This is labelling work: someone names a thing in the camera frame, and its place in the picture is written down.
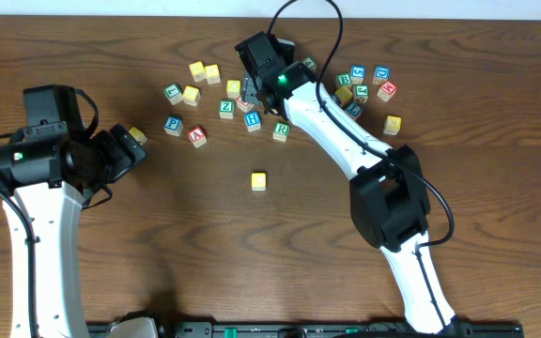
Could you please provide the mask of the red A block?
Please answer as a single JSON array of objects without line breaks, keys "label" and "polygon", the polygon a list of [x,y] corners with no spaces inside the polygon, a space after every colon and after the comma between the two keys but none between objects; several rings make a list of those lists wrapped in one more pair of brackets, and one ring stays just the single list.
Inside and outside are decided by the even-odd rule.
[{"label": "red A block", "polygon": [[207,135],[201,126],[189,130],[188,137],[194,147],[200,147],[208,141]]}]

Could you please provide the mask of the blue P block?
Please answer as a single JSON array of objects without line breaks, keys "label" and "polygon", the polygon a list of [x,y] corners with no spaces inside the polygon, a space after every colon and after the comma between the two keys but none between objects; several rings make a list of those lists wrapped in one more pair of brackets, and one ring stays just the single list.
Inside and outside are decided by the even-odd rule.
[{"label": "blue P block", "polygon": [[168,116],[164,123],[164,131],[172,136],[179,137],[184,128],[182,120],[175,116]]}]

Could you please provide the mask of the green R block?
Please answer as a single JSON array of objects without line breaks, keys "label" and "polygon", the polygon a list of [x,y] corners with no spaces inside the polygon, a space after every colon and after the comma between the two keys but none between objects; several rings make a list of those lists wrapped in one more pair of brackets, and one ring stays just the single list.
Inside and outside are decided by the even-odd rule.
[{"label": "green R block", "polygon": [[273,129],[272,138],[276,141],[285,142],[289,135],[290,126],[284,122],[277,122]]}]

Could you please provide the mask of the green 4 block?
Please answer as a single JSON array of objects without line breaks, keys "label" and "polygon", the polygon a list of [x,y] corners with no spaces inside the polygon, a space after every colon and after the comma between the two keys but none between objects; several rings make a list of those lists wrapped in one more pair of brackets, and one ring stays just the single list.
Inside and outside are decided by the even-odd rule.
[{"label": "green 4 block", "polygon": [[302,60],[302,63],[312,72],[317,70],[317,62],[314,58],[307,56]]}]

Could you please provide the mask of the blue 1 block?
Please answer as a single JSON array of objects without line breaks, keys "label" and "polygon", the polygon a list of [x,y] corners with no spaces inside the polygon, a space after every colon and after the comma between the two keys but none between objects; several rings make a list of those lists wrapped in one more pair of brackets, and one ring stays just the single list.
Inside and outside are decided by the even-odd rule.
[{"label": "blue 1 block", "polygon": [[349,103],[344,111],[353,119],[356,120],[360,117],[360,115],[363,112],[363,107],[359,105],[357,102],[351,102]]}]

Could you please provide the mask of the yellow K block right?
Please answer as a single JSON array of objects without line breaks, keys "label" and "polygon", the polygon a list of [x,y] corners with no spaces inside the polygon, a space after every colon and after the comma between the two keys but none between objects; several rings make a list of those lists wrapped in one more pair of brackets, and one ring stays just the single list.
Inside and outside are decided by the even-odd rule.
[{"label": "yellow K block right", "polygon": [[383,133],[387,135],[397,135],[401,129],[402,119],[399,116],[387,115]]}]

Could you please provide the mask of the yellow k block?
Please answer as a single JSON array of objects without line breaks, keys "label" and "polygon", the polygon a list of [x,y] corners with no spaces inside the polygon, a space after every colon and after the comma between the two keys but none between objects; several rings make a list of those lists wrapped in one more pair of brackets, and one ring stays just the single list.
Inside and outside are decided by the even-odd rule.
[{"label": "yellow k block", "polygon": [[397,135],[401,129],[402,119],[399,116],[387,115],[383,133],[387,135]]},{"label": "yellow k block", "polygon": [[144,145],[147,142],[147,137],[145,136],[145,134],[137,128],[131,127],[129,129],[129,133],[140,146]]}]

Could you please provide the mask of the yellow O block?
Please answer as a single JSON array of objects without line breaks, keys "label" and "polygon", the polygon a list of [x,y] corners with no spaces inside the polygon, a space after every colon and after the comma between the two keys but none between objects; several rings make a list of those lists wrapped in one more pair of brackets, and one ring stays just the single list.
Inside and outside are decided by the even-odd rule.
[{"label": "yellow O block", "polygon": [[229,79],[226,82],[226,94],[230,99],[238,99],[241,93],[241,81]]}]

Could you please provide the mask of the blue D block right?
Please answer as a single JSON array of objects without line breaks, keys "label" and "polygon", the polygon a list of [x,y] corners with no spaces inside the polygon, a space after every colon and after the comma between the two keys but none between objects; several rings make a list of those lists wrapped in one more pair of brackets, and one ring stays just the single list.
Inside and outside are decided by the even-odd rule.
[{"label": "blue D block right", "polygon": [[391,70],[384,66],[376,66],[372,84],[373,85],[382,85],[387,82],[390,78]]}]

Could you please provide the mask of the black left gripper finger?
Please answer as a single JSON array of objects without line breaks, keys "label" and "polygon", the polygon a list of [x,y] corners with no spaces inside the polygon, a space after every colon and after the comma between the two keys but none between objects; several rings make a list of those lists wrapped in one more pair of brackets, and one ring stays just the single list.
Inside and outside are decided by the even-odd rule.
[{"label": "black left gripper finger", "polygon": [[134,164],[140,163],[147,156],[141,144],[121,124],[114,125],[110,132]]},{"label": "black left gripper finger", "polygon": [[105,181],[114,183],[123,170],[123,152],[120,144],[109,131],[100,131],[92,139],[92,145],[102,154]]}]

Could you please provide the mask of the yellow G block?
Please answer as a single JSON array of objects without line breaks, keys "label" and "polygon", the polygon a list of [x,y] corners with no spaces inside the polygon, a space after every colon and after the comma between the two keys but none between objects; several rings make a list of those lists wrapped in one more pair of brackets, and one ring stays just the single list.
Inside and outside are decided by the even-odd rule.
[{"label": "yellow G block", "polygon": [[342,86],[335,91],[337,103],[340,107],[348,105],[353,99],[353,93],[348,86]]}]

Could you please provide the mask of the green Z block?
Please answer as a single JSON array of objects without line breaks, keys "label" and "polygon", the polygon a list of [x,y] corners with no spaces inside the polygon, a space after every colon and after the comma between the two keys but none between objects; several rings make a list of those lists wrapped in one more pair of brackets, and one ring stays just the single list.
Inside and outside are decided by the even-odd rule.
[{"label": "green Z block", "polygon": [[219,103],[219,116],[221,119],[233,119],[235,102],[233,100],[221,100]]}]

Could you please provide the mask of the yellow C block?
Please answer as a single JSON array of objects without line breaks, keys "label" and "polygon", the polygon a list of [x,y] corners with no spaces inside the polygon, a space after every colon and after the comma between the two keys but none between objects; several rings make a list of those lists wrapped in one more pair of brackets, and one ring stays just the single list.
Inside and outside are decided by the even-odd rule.
[{"label": "yellow C block", "polygon": [[267,174],[263,172],[252,173],[251,187],[255,192],[265,191],[267,189]]}]

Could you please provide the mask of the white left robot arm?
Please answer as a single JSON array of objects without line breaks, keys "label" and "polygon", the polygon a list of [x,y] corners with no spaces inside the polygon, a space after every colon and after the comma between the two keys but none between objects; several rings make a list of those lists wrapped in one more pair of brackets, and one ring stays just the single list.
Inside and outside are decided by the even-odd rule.
[{"label": "white left robot arm", "polygon": [[12,252],[13,337],[86,337],[78,263],[81,214],[146,156],[122,125],[84,123],[86,93],[23,92],[26,124],[0,146],[0,195]]}]

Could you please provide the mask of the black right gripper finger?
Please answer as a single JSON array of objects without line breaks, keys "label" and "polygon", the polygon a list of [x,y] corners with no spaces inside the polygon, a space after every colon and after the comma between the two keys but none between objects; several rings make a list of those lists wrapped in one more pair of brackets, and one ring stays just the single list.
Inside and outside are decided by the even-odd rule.
[{"label": "black right gripper finger", "polygon": [[257,98],[256,93],[261,86],[259,78],[252,78],[247,71],[243,72],[243,85],[241,88],[241,98],[246,103],[253,105],[261,105],[260,100]]},{"label": "black right gripper finger", "polygon": [[284,98],[274,92],[262,91],[261,102],[265,107],[266,114],[273,114],[276,116],[285,116]]}]

